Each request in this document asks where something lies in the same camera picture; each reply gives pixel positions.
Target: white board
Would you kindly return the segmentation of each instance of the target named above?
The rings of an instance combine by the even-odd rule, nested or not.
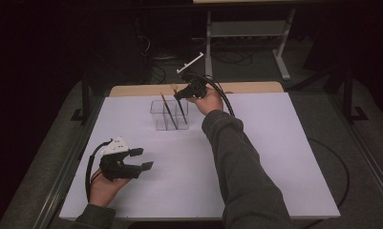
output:
[[[288,94],[229,94],[245,133],[260,154],[267,174],[281,189],[293,219],[339,217],[328,185],[292,106]],[[77,169],[60,213],[75,219],[84,210],[88,157],[100,143],[122,136],[129,148],[144,148],[142,156],[127,157],[127,164],[154,161],[117,194],[109,205],[117,218],[219,219],[223,213],[211,147],[201,125],[204,116],[189,104],[190,127],[156,131],[150,105],[159,96],[108,97]],[[93,172],[97,169],[97,154]]]

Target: gray sleeve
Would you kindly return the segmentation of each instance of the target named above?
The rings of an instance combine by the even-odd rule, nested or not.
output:
[[[73,222],[70,229],[107,229],[111,228],[116,211],[88,204],[84,212]]]
[[[280,189],[260,164],[260,157],[240,119],[212,111],[202,124],[212,146],[226,228],[290,228]]]

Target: cable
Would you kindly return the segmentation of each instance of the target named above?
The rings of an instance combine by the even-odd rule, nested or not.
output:
[[[211,80],[209,80],[207,77],[205,76],[202,76],[202,75],[199,75],[199,74],[196,74],[196,73],[187,73],[187,74],[191,74],[191,75],[194,75],[194,76],[197,76],[199,79],[202,79],[203,81],[205,81],[206,83],[208,83],[209,85],[212,86],[212,88],[214,88],[218,93],[219,95],[221,96],[221,98],[223,99],[224,103],[226,104],[226,107],[227,109],[229,110],[229,114],[232,115],[232,116],[235,116],[235,114],[233,113],[233,109],[232,109],[232,106],[230,105],[230,102],[229,100],[227,99],[226,97],[226,94],[224,94],[222,88],[219,88],[218,86],[216,86],[216,84],[214,82],[212,82]]]
[[[163,75],[158,74],[153,68],[157,68],[157,69],[161,70]],[[165,82],[165,78],[166,78],[167,74],[166,74],[166,71],[162,67],[154,65],[151,67],[150,72],[153,75],[153,77],[158,80],[158,84]]]
[[[91,181],[90,181],[90,175],[91,170],[93,169],[93,163],[94,159],[96,158],[96,152],[103,146],[107,146],[110,144],[113,140],[102,142],[99,146],[96,147],[96,149],[93,151],[93,154],[89,158],[89,163],[87,164],[87,171],[86,171],[86,195],[87,200],[90,201],[90,192],[91,192]]]
[[[316,140],[316,139],[310,138],[310,137],[308,137],[308,140],[313,141],[313,142],[315,142],[315,143],[317,143],[317,144],[319,144],[319,145],[325,147],[326,149],[328,149],[329,152],[331,152],[332,154],[334,154],[334,155],[337,157],[337,159],[340,161],[340,163],[341,163],[341,164],[343,165],[343,167],[344,167],[344,170],[345,170],[345,172],[346,172],[346,181],[347,181],[347,182],[346,182],[346,189],[345,189],[345,191],[344,191],[343,197],[342,197],[342,198],[340,199],[340,201],[337,203],[337,208],[340,208],[341,205],[343,205],[344,201],[346,200],[346,197],[347,197],[347,195],[348,195],[348,193],[349,193],[349,190],[350,190],[350,183],[351,183],[351,181],[350,181],[350,172],[349,172],[349,168],[347,167],[347,165],[346,165],[346,163],[344,162],[344,160],[342,159],[342,157],[339,156],[337,153],[335,153],[330,147],[328,147],[328,146],[325,145],[324,143],[322,143],[322,142],[320,142],[320,141],[318,141],[318,140]],[[306,225],[305,227],[300,228],[300,229],[308,229],[308,228],[310,228],[310,227],[312,227],[312,226],[314,226],[314,225],[317,225],[317,224],[319,224],[319,223],[321,223],[321,222],[323,222],[323,221],[324,221],[323,219],[316,220],[316,221],[314,221],[313,223],[310,223],[309,225]]]

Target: transparent container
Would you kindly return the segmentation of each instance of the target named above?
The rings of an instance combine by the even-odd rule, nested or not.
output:
[[[150,107],[150,114],[156,124],[157,131],[176,131],[188,130],[188,101],[185,99],[180,100],[166,100],[167,107],[162,100],[152,101]]]

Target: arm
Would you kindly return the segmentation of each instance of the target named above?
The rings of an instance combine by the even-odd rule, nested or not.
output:
[[[117,192],[130,179],[115,179],[110,181],[98,171],[93,174],[90,202],[84,209],[84,212],[79,216],[70,229],[107,229],[111,228],[116,211],[107,208],[107,205],[113,200]]]
[[[281,191],[263,170],[243,122],[223,112],[219,98],[208,89],[204,99],[189,101],[206,115],[202,130],[212,146],[225,203],[223,223],[226,228],[289,228]]]

